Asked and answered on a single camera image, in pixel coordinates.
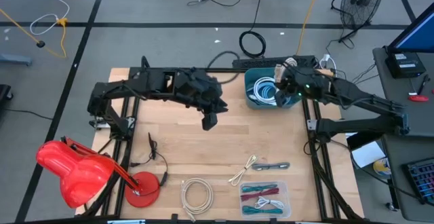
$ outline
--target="red lamp shade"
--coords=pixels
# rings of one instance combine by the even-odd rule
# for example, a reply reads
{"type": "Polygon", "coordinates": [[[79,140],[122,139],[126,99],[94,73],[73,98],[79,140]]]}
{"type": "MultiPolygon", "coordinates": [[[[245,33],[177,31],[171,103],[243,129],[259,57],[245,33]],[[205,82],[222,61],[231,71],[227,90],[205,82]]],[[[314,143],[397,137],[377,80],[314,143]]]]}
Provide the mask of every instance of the red lamp shade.
{"type": "Polygon", "coordinates": [[[38,164],[60,177],[60,192],[71,208],[94,197],[115,169],[115,162],[103,155],[79,155],[60,141],[50,141],[39,148],[38,164]]]}

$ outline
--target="red lamp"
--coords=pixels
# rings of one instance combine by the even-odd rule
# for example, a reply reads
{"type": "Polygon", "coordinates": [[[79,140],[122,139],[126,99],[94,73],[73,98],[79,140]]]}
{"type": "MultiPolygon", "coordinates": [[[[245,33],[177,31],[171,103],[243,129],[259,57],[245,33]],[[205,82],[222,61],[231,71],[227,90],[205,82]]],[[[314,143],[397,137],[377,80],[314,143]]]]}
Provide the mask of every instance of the red lamp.
{"type": "Polygon", "coordinates": [[[37,154],[38,164],[60,177],[60,192],[71,208],[91,200],[107,183],[112,173],[122,177],[125,197],[135,207],[151,205],[159,195],[158,178],[150,172],[130,176],[117,162],[66,138],[66,142],[50,141],[37,154]]]}

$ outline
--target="red lamp base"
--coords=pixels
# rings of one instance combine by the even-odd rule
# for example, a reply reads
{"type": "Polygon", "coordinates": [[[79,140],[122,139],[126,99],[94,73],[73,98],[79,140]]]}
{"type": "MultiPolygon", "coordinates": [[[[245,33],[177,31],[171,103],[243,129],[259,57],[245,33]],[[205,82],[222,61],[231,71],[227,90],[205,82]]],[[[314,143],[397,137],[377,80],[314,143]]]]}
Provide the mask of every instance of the red lamp base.
{"type": "Polygon", "coordinates": [[[125,198],[128,203],[134,207],[142,208],[150,206],[157,200],[160,194],[160,186],[158,178],[150,172],[139,172],[132,176],[138,181],[139,186],[143,189],[140,195],[133,192],[127,185],[125,186],[125,198]]]}

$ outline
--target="fan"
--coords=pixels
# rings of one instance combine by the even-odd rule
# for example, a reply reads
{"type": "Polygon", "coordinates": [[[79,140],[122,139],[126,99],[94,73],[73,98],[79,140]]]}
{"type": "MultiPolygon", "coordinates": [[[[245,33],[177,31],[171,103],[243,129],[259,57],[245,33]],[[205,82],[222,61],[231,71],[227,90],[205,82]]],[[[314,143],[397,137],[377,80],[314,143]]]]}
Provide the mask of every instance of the fan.
{"type": "Polygon", "coordinates": [[[341,37],[339,42],[354,35],[364,26],[369,25],[381,2],[381,0],[342,0],[340,9],[338,9],[334,7],[334,1],[332,1],[332,10],[340,12],[343,27],[353,30],[348,35],[341,37]]]}

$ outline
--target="computer monitor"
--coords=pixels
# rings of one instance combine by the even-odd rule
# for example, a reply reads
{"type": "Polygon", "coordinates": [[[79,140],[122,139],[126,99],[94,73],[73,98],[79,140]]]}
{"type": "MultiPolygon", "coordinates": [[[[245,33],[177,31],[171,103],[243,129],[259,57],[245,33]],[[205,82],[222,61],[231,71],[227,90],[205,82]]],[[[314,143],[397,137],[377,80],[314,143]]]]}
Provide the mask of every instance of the computer monitor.
{"type": "Polygon", "coordinates": [[[434,53],[434,3],[392,42],[389,49],[434,53]]]}

